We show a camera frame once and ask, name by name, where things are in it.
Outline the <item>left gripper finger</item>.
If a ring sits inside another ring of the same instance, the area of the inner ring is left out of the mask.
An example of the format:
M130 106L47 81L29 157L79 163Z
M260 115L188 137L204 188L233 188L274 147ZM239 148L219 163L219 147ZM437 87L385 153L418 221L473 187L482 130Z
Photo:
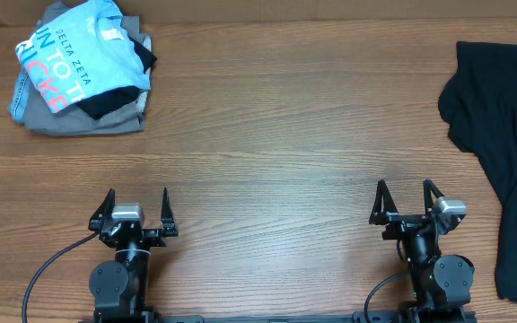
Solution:
M161 221L163 224L174 224L174 214L171 209L171 203L169 198L169 192L167 188L163 189L162 194L162 208L161 208Z
M99 221L104 218L110 218L112 214L112 210L115 205L115 189L111 188L108 194L105 196L103 202L100 204L98 209L94 212L91 221Z

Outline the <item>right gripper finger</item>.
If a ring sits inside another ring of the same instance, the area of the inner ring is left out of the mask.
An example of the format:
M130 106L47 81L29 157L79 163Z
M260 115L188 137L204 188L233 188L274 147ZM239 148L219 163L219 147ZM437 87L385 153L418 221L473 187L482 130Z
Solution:
M423 189L424 189L425 211L427 213L431 213L432 208L434 206L434 200L437 199L438 197L443 196L443 193L438 189L438 187L430 179L424 180Z
M392 199L384 179L377 183L374 204L369 217L369 223L388 223L391 216L397 216L398 209Z

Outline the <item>black t-shirt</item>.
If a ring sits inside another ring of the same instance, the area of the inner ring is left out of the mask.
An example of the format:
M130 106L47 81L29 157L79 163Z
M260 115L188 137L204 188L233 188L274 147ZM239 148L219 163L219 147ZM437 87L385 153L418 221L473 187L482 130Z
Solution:
M438 100L448 137L473 153L502 206L495 285L517 302L517 45L460 41Z

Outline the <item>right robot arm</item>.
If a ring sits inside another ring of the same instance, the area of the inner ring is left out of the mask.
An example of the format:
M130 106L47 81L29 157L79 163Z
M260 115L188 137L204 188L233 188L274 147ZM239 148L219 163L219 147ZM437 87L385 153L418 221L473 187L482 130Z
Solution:
M430 180L423 182L425 210L422 214L402 215L395 205L386 182L377 183L369 223L384 228L384 240L397 242L399 258L406 264L378 283L364 302L365 322L373 322L370 302L383 286L408 277L413 288L412 301L403 301L396 311L382 315L391 322L475 322L476 314L466 312L474 281L473 263L461 255L445 256L439 238L455 230L467 215L466 204L459 198L445 196Z

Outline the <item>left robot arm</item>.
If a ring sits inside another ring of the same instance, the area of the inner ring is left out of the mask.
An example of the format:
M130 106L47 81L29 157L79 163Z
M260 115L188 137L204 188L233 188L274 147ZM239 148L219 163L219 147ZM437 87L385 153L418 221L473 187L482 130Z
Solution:
M90 274L95 322L160 322L156 308L146 304L152 248L167 245L179 228L171 210L168 191L162 194L160 228L145 228L145 214L138 203L118 204L111 189L91 216L88 229L115 257L97 265Z

